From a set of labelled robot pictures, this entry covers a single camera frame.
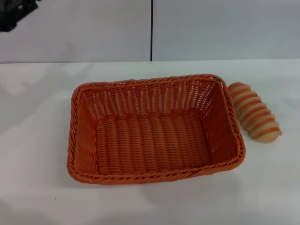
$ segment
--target striped bread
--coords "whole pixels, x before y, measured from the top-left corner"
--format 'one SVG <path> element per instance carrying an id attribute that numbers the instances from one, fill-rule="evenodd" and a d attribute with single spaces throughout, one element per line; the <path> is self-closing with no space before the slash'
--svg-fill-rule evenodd
<path id="1" fill-rule="evenodd" d="M 252 139 L 269 143 L 282 134 L 275 116 L 249 85 L 237 82 L 231 84 L 228 90 L 237 118 Z"/>

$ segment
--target basket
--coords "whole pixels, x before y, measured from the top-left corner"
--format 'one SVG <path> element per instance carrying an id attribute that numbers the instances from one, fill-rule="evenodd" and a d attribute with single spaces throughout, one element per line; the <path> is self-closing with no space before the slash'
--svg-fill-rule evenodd
<path id="1" fill-rule="evenodd" d="M 83 183 L 174 181 L 231 170 L 245 157 L 215 75 L 86 83 L 71 104 L 67 169 Z"/>

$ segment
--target black object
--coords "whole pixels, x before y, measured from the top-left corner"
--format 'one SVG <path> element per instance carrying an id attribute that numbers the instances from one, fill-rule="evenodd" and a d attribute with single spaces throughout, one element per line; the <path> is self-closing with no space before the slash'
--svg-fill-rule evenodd
<path id="1" fill-rule="evenodd" d="M 17 22 L 38 8 L 41 0 L 0 0 L 0 32 L 10 32 Z"/>

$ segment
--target basket bottom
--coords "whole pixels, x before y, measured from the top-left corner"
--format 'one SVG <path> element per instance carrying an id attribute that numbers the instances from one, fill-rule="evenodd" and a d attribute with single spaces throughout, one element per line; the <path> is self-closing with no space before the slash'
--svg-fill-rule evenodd
<path id="1" fill-rule="evenodd" d="M 86 173 L 158 173 L 214 163 L 195 112 L 108 119 L 95 126 L 95 151 L 77 165 Z"/>

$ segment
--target gray wall panel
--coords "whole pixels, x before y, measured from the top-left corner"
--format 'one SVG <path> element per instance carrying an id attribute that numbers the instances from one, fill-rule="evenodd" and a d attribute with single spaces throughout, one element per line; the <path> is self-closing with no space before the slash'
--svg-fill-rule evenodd
<path id="1" fill-rule="evenodd" d="M 299 0 L 155 0 L 153 60 L 300 58 Z"/>
<path id="2" fill-rule="evenodd" d="M 10 33 L 0 62 L 150 60 L 149 0 L 44 0 Z"/>

